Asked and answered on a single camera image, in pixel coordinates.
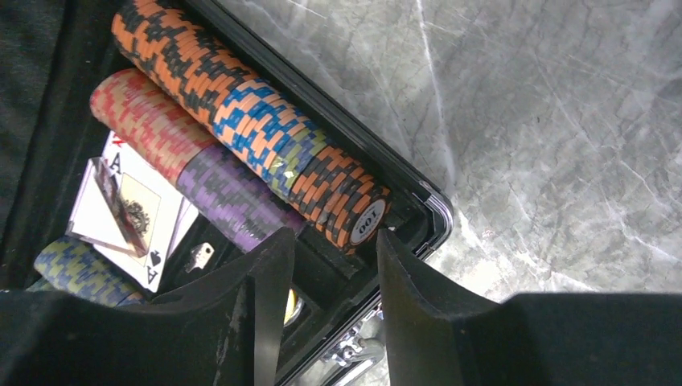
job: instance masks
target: gray countertop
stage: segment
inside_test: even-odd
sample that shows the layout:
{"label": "gray countertop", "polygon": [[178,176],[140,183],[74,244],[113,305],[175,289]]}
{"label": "gray countertop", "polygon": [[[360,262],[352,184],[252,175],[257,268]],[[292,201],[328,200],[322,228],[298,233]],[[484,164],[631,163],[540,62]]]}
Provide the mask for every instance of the gray countertop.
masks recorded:
{"label": "gray countertop", "polygon": [[450,196],[446,276],[682,290],[682,0],[224,3]]}

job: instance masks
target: deck of cards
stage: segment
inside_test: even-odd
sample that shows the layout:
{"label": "deck of cards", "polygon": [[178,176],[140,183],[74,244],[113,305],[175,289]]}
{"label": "deck of cards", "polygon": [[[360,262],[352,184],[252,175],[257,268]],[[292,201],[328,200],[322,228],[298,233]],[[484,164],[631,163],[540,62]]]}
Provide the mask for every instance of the deck of cards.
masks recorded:
{"label": "deck of cards", "polygon": [[83,173],[67,234],[156,292],[166,259],[198,210],[113,132]]}

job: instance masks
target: black plastic tray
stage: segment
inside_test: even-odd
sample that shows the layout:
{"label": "black plastic tray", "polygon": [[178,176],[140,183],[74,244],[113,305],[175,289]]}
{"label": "black plastic tray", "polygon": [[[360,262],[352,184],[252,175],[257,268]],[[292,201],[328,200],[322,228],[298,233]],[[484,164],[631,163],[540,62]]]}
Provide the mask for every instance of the black plastic tray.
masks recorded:
{"label": "black plastic tray", "polygon": [[[33,259],[64,233],[85,163],[104,145],[107,130],[91,116],[88,99],[106,76],[131,67],[117,53],[109,32],[122,3],[78,2],[64,24],[20,194],[0,249],[5,287],[25,287],[36,279]],[[394,229],[422,258],[443,242],[450,233],[452,210],[432,183],[217,3],[195,0],[185,7],[392,189],[395,199],[385,227]],[[196,279],[197,273],[183,272],[183,262],[189,250],[204,241],[216,248],[208,269],[240,255],[199,218],[170,257],[161,290]],[[293,287],[306,308],[285,329],[279,384],[295,380],[379,301],[373,243],[345,257],[317,231],[305,230],[296,247]]]}

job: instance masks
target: white chip center label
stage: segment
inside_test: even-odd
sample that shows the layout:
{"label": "white chip center label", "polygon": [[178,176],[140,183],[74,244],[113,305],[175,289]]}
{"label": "white chip center label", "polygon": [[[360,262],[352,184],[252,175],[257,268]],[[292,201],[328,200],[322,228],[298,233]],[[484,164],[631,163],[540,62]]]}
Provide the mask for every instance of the white chip center label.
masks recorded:
{"label": "white chip center label", "polygon": [[360,244],[365,241],[374,232],[381,219],[384,218],[385,210],[386,201],[382,199],[373,202],[367,207],[357,222],[355,222],[355,226],[353,226],[351,244]]}

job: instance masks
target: poker chip case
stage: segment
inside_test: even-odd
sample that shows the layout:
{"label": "poker chip case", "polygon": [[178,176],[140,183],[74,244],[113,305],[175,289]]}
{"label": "poker chip case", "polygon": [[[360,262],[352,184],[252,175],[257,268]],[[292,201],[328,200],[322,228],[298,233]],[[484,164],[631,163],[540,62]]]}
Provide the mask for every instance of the poker chip case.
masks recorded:
{"label": "poker chip case", "polygon": [[[108,130],[102,129],[103,125],[92,116],[88,101],[104,79],[133,67],[119,52],[110,32],[114,15],[123,4],[92,1],[69,6],[31,139],[20,194],[2,240],[3,288],[26,288],[38,278],[32,269],[33,260],[45,245],[64,234],[84,165],[89,158],[98,156],[105,143]],[[323,127],[331,141],[325,143],[334,143],[350,154],[391,191],[391,207],[382,228],[392,230],[420,258],[438,248],[450,233],[452,209],[449,200],[427,178],[221,5],[212,0],[188,0],[179,5],[242,62],[286,94],[311,121]],[[294,189],[285,180],[279,186],[285,184],[287,189]],[[298,194],[300,199],[306,195],[304,191]],[[338,231],[334,232],[334,240],[339,240]],[[187,272],[187,256],[202,243],[215,249],[211,260],[204,269]],[[243,254],[200,216],[169,257],[159,291],[146,296],[153,298],[178,288]],[[291,286],[306,306],[284,330],[277,384],[295,381],[376,307],[380,296],[373,240],[346,253],[308,223],[298,232]]]}

